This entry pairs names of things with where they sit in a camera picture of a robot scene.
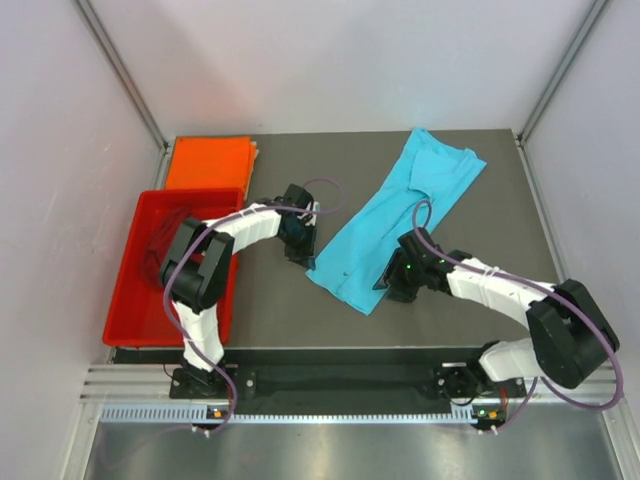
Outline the light blue t shirt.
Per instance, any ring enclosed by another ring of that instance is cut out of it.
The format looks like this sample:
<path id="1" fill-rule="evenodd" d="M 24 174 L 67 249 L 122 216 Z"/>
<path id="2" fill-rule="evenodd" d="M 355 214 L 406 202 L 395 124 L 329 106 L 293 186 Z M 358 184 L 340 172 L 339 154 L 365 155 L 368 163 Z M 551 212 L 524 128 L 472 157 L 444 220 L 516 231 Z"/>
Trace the light blue t shirt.
<path id="1" fill-rule="evenodd" d="M 415 205 L 430 200 L 432 232 L 485 167 L 474 151 L 413 129 L 379 190 L 323 248 L 307 277 L 358 312 L 371 314 L 385 294 L 374 285 L 399 247 L 398 238 L 412 229 Z"/>

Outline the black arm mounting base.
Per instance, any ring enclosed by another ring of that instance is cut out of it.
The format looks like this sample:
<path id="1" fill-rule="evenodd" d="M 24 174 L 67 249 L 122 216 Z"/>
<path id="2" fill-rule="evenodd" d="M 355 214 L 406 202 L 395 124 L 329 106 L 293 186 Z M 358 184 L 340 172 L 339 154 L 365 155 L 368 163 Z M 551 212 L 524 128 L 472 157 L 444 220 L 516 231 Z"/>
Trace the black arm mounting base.
<path id="1" fill-rule="evenodd" d="M 172 375 L 180 400 L 237 397 L 247 415 L 447 413 L 474 400 L 520 399 L 520 380 L 492 382 L 475 347 L 229 349 L 222 372 Z"/>

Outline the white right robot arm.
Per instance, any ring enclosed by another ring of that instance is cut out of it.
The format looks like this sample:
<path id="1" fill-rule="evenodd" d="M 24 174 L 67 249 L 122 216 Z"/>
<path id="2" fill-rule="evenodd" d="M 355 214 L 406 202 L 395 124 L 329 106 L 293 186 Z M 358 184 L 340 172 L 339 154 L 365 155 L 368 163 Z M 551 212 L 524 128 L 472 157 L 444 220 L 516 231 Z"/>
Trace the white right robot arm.
<path id="1" fill-rule="evenodd" d="M 420 289 L 478 303 L 524 326 L 518 341 L 493 341 L 469 362 L 466 380 L 487 396 L 504 381 L 543 376 L 565 389 L 577 388 L 618 351 L 620 342 L 586 286 L 518 278 L 471 254 L 443 253 L 424 229 L 398 239 L 375 289 L 411 303 Z"/>

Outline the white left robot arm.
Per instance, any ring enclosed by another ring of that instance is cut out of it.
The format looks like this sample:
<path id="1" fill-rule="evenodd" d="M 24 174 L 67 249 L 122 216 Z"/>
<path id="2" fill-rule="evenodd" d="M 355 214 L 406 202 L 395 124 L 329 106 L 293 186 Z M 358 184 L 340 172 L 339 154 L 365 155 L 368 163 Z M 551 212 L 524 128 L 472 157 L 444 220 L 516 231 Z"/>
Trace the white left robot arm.
<path id="1" fill-rule="evenodd" d="M 284 195 L 225 217 L 182 221 L 159 273 L 167 316 L 184 342 L 181 366 L 172 374 L 171 397 L 213 398 L 230 391 L 229 375 L 220 365 L 224 348 L 218 304 L 227 292 L 234 256 L 277 238 L 287 260 L 313 269 L 319 210 L 305 188 L 291 184 Z"/>

